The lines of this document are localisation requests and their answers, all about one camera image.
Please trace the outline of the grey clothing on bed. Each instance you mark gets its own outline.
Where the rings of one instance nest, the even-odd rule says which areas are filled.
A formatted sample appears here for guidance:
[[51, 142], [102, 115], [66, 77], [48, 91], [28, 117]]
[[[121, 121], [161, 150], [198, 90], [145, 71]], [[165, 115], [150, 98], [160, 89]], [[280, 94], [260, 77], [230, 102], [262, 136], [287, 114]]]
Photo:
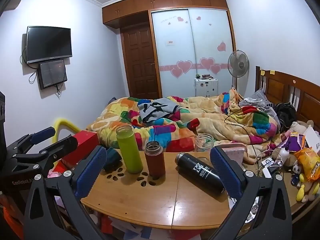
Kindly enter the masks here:
[[175, 114], [180, 106], [167, 98], [156, 100], [140, 99], [137, 103], [139, 116], [143, 123], [149, 124], [160, 118], [167, 118]]

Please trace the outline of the small black wall monitor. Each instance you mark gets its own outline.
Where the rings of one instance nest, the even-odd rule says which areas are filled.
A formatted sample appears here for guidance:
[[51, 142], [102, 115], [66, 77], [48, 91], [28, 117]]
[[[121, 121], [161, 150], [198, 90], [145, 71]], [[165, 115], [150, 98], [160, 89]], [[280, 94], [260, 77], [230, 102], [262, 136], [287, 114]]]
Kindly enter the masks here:
[[42, 62], [37, 69], [40, 89], [46, 89], [67, 81], [66, 67], [63, 60]]

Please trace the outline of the frosted sliding wardrobe with hearts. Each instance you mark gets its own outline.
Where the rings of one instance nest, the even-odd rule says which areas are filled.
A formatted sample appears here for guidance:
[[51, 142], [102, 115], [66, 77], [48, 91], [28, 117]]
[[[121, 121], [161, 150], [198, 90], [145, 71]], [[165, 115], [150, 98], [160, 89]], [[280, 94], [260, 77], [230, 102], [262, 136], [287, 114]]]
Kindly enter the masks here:
[[195, 79], [217, 79], [218, 93], [228, 92], [233, 52], [227, 11], [176, 9], [151, 14], [162, 95], [195, 95]]

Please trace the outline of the colourful patchwork quilt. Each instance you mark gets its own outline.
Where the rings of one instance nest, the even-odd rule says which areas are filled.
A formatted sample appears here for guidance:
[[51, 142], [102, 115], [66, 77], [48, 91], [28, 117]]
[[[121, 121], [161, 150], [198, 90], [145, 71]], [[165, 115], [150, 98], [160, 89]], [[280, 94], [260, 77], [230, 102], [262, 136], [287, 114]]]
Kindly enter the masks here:
[[277, 122], [254, 106], [240, 107], [241, 96], [232, 88], [228, 93], [202, 96], [168, 97], [180, 109], [167, 118], [145, 124], [139, 116], [138, 98], [120, 98], [109, 103], [87, 130], [98, 135], [101, 144], [118, 148], [116, 130], [132, 125], [138, 148], [149, 141], [158, 141], [167, 152], [191, 152], [200, 133], [213, 136], [214, 145], [242, 143], [247, 146], [244, 162], [253, 164], [265, 157], [280, 143]]

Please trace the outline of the wooden overhead cabinets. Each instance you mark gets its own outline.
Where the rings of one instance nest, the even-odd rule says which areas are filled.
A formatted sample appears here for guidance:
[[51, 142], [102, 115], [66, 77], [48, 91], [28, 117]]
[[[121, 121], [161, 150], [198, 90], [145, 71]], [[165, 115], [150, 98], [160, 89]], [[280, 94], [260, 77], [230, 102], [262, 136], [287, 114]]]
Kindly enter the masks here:
[[122, 0], [102, 8], [103, 24], [116, 27], [114, 21], [151, 9], [182, 6], [213, 7], [227, 9], [226, 0]]

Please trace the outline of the red box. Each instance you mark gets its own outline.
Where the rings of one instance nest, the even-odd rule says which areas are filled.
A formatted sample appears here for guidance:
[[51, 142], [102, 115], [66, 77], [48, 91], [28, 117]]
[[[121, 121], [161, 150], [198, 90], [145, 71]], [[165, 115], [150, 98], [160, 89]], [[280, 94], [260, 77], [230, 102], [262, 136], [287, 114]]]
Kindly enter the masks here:
[[82, 130], [76, 133], [74, 137], [78, 141], [76, 150], [62, 158], [62, 163], [68, 168], [73, 168], [79, 161], [87, 158], [95, 147], [99, 145], [99, 138], [95, 132]]

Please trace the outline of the red-brown bottle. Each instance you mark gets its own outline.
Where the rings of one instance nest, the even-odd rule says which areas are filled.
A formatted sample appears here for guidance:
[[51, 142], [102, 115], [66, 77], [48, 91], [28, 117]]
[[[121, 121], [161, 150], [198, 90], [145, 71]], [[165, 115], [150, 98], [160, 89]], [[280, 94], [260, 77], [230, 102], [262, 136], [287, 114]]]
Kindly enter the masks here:
[[165, 161], [163, 147], [157, 141], [150, 141], [145, 147], [145, 158], [148, 165], [149, 174], [153, 179], [158, 179], [165, 175]]

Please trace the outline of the standing electric fan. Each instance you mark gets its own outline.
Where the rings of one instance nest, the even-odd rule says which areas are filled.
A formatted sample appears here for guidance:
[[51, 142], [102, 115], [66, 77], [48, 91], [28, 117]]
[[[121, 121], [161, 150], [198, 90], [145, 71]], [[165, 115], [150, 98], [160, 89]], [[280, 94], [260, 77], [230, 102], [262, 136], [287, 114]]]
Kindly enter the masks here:
[[228, 58], [228, 71], [232, 76], [232, 87], [244, 95], [249, 78], [249, 59], [242, 50], [235, 50]]

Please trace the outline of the brown wooden door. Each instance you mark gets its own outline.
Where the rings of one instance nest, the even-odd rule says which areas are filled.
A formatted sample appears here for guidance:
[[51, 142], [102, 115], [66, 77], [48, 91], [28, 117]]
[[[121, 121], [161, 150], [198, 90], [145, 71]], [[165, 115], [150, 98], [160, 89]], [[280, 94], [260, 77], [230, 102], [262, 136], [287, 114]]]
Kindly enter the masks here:
[[150, 26], [147, 23], [132, 25], [122, 28], [120, 33], [130, 96], [159, 98]]

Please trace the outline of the black thermos lying down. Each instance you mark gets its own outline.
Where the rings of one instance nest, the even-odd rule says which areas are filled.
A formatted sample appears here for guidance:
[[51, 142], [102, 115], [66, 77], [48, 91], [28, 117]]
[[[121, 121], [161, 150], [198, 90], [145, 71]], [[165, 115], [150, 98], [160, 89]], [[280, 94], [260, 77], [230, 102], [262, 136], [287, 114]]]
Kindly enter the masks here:
[[215, 194], [222, 194], [225, 190], [221, 179], [213, 167], [189, 153], [176, 155], [175, 163], [183, 174], [193, 181], [202, 184]]

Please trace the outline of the wooden headboard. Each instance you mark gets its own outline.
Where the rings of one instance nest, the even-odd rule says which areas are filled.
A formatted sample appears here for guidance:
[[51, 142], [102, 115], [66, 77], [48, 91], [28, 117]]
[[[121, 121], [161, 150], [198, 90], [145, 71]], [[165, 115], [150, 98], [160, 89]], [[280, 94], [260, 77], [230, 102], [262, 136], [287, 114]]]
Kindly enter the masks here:
[[267, 99], [274, 103], [289, 102], [296, 109], [299, 121], [313, 121], [319, 131], [319, 86], [300, 77], [275, 70], [255, 68], [255, 90], [262, 89]]

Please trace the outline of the orange snack bag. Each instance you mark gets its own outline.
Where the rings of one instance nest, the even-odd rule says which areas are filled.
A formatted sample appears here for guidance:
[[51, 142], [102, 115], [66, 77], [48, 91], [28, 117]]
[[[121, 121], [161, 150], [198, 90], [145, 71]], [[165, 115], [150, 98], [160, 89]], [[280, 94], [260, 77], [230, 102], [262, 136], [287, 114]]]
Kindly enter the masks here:
[[319, 155], [312, 148], [303, 148], [294, 156], [302, 165], [304, 175], [309, 182], [319, 179]]

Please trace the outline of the pink notebook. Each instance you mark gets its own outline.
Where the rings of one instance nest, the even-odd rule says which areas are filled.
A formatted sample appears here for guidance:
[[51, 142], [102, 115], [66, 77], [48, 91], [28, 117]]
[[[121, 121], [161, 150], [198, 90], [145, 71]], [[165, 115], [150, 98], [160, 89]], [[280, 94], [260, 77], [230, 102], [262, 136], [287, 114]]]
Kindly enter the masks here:
[[245, 153], [247, 153], [247, 147], [242, 143], [226, 143], [220, 144], [220, 147], [224, 150], [227, 156], [242, 166]]

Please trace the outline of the white small cabinet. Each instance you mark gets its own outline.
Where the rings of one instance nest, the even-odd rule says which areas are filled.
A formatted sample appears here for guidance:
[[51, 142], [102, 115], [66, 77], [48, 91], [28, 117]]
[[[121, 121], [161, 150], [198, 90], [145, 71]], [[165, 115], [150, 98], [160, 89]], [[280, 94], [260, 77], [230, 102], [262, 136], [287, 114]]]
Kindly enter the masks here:
[[217, 96], [218, 80], [217, 79], [195, 79], [195, 95], [210, 98]]

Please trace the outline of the dark teal hexagonal cup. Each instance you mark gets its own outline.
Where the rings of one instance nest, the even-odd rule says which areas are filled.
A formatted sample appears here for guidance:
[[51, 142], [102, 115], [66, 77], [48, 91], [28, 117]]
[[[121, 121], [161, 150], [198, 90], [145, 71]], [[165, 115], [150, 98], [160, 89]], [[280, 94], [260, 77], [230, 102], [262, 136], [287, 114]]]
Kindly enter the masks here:
[[114, 148], [109, 147], [106, 151], [107, 159], [106, 163], [103, 166], [103, 170], [108, 172], [117, 168], [122, 160], [121, 155]]

